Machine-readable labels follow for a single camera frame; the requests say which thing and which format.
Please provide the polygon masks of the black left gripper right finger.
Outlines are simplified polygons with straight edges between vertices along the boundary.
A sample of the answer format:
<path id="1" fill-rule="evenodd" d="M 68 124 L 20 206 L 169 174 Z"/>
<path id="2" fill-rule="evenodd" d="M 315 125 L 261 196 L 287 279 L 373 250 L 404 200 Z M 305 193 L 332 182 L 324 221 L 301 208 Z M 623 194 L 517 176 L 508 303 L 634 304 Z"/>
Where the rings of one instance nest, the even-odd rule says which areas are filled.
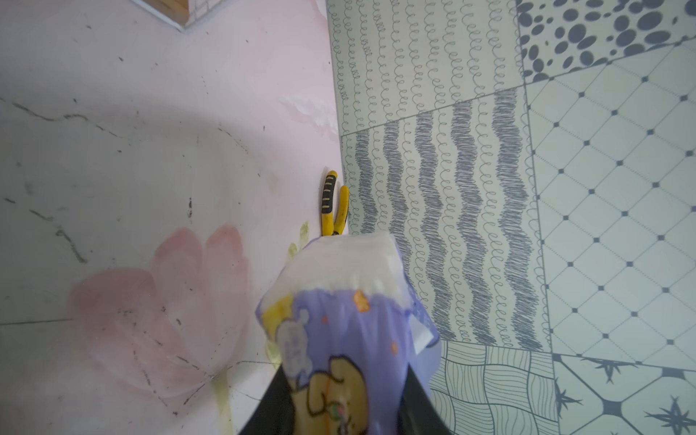
<path id="1" fill-rule="evenodd" d="M 411 367 L 407 371 L 399 408 L 399 434 L 451 434 Z"/>

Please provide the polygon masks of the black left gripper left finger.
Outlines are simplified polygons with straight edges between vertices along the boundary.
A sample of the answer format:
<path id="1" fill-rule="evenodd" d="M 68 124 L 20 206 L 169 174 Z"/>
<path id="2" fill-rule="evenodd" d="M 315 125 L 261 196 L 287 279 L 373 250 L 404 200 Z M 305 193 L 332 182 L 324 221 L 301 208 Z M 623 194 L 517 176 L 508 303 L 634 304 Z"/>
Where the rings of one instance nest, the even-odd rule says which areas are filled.
<path id="1" fill-rule="evenodd" d="M 257 409 L 240 435 L 292 435 L 295 429 L 295 405 L 282 368 L 278 368 Z"/>

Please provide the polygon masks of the purple tissue pack bottom shelf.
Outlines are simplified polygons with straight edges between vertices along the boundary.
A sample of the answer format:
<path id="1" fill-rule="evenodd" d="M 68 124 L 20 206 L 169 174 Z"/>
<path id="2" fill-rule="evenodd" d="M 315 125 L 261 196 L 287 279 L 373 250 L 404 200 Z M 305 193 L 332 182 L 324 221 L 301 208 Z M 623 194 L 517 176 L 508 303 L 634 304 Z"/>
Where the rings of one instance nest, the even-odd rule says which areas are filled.
<path id="1" fill-rule="evenodd" d="M 399 434 L 409 367 L 431 400 L 440 335 L 386 232 L 313 240 L 257 319 L 291 389 L 293 434 Z"/>

